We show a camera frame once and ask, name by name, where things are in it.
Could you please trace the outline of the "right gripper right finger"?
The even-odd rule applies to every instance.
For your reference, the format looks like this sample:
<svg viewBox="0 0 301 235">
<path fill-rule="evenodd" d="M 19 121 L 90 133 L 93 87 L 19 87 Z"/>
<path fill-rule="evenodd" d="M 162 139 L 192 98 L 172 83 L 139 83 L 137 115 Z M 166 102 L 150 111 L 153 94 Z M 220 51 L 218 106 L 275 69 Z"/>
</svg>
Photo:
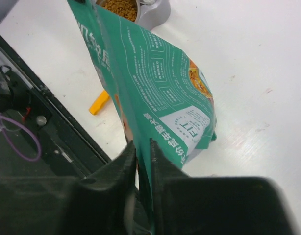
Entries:
<svg viewBox="0 0 301 235">
<path fill-rule="evenodd" d="M 296 235 L 276 184 L 262 177 L 190 177 L 150 142 L 157 235 Z"/>
</svg>

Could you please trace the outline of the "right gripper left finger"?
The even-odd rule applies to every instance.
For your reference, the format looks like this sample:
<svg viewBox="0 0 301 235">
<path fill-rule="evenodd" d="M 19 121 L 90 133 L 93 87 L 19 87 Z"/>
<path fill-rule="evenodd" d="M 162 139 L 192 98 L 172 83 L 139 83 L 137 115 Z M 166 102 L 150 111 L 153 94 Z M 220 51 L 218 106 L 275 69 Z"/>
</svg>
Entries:
<svg viewBox="0 0 301 235">
<path fill-rule="evenodd" d="M 0 235 L 131 235 L 136 153 L 122 153 L 85 179 L 0 178 Z"/>
</svg>

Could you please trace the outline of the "yellow plastic scoop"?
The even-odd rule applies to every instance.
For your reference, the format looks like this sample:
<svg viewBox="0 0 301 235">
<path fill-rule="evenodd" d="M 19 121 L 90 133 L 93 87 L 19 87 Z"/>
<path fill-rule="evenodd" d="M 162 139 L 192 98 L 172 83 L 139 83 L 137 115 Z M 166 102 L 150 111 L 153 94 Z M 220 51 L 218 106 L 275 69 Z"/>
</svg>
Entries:
<svg viewBox="0 0 301 235">
<path fill-rule="evenodd" d="M 110 95 L 106 90 L 104 90 L 103 92 L 101 92 L 99 97 L 93 102 L 93 104 L 89 108 L 89 112 L 92 115 L 96 115 L 105 106 L 109 99 Z"/>
</svg>

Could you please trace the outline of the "green pet food bag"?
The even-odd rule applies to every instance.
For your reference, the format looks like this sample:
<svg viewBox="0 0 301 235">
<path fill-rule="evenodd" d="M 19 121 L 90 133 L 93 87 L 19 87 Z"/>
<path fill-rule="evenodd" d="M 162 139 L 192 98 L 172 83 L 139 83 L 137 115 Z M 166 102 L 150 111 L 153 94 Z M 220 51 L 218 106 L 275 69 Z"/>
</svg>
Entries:
<svg viewBox="0 0 301 235">
<path fill-rule="evenodd" d="M 217 137 L 212 92 L 181 49 L 91 0 L 68 4 L 136 148 L 140 200 L 153 226 L 151 141 L 178 168 L 207 149 Z"/>
</svg>

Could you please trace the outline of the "brown pet food kibble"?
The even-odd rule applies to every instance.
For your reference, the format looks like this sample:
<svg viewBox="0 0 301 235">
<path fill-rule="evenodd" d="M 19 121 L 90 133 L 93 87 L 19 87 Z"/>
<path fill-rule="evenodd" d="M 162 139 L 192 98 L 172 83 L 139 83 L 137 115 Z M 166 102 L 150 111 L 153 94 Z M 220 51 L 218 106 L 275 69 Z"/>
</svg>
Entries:
<svg viewBox="0 0 301 235">
<path fill-rule="evenodd" d="M 137 18 L 138 6 L 135 0 L 106 0 L 102 7 L 132 22 Z"/>
</svg>

